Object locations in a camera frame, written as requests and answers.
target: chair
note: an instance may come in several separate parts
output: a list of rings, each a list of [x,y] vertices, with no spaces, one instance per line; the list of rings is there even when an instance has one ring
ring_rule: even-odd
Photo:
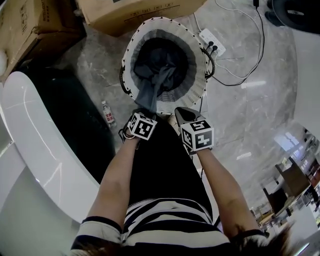
[[[286,210],[310,186],[307,177],[296,162],[291,157],[289,157],[289,160],[292,166],[287,170],[282,171],[278,164],[275,165],[284,180],[281,187],[271,194],[263,188],[263,192],[276,217]]]

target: power strip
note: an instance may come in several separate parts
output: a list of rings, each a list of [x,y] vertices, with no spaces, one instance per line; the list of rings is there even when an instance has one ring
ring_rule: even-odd
[[[209,42],[213,42],[215,46],[218,47],[216,50],[216,54],[220,57],[222,54],[225,53],[226,48],[220,43],[220,41],[210,32],[209,29],[205,28],[202,30],[199,34],[200,38],[205,41],[207,45],[209,45]]]

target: cardboard box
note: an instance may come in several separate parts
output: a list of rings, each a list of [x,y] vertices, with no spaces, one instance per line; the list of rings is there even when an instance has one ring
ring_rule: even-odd
[[[84,36],[70,0],[8,0],[0,13],[0,49],[8,57],[0,80],[22,62],[48,64]]]
[[[207,0],[77,0],[91,27],[118,37],[152,17],[190,15]]]

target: white cable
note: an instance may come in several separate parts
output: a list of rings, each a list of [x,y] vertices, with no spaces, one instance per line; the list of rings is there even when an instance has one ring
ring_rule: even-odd
[[[200,28],[200,26],[199,26],[199,23],[198,23],[198,19],[197,19],[197,16],[196,16],[196,13],[194,12],[193,13],[193,15],[194,15],[194,18],[195,18],[195,23],[196,23],[196,25],[197,25],[197,27],[198,27],[198,29],[199,29],[199,34],[202,32],[202,29]]]
[[[262,49],[262,44],[263,44],[263,40],[264,40],[263,35],[262,35],[262,33],[261,33],[261,31],[260,31],[260,28],[259,28],[258,24],[256,23],[256,21],[255,21],[251,16],[249,16],[247,13],[245,13],[245,12],[243,12],[242,10],[239,10],[239,9],[228,9],[228,8],[225,8],[225,7],[221,6],[220,4],[218,4],[218,3],[217,3],[217,0],[215,0],[215,3],[216,3],[217,6],[219,6],[219,7],[222,8],[222,9],[225,9],[225,10],[227,10],[227,11],[238,11],[238,12],[246,15],[247,17],[249,17],[249,18],[254,22],[254,24],[256,25],[256,27],[257,27],[257,29],[258,29],[258,31],[259,31],[261,41],[260,41],[260,45],[259,45],[258,60],[257,60],[256,65],[253,67],[253,69],[251,69],[251,71],[250,71],[246,76],[237,76],[237,75],[233,74],[233,73],[232,73],[229,69],[227,69],[225,66],[221,66],[221,65],[219,65],[219,64],[217,63],[217,57],[218,57],[218,55],[216,55],[215,58],[214,58],[214,62],[215,62],[215,65],[216,65],[216,66],[218,66],[218,67],[226,70],[230,75],[232,75],[232,76],[234,76],[234,77],[236,77],[236,78],[246,79],[246,78],[248,78],[248,77],[251,75],[251,73],[252,73],[252,72],[257,68],[257,66],[259,65],[259,61],[260,61],[260,58],[261,58],[261,55],[262,55],[262,50],[263,50],[263,49]]]

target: striped shirt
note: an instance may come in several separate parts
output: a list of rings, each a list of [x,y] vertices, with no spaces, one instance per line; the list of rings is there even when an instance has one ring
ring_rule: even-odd
[[[252,230],[248,237],[266,241],[263,233]],[[131,205],[123,230],[114,221],[98,216],[87,217],[81,224],[71,255],[84,253],[82,246],[121,245],[121,250],[137,253],[182,252],[235,253],[236,248],[214,228],[207,210],[189,199],[148,199]]]

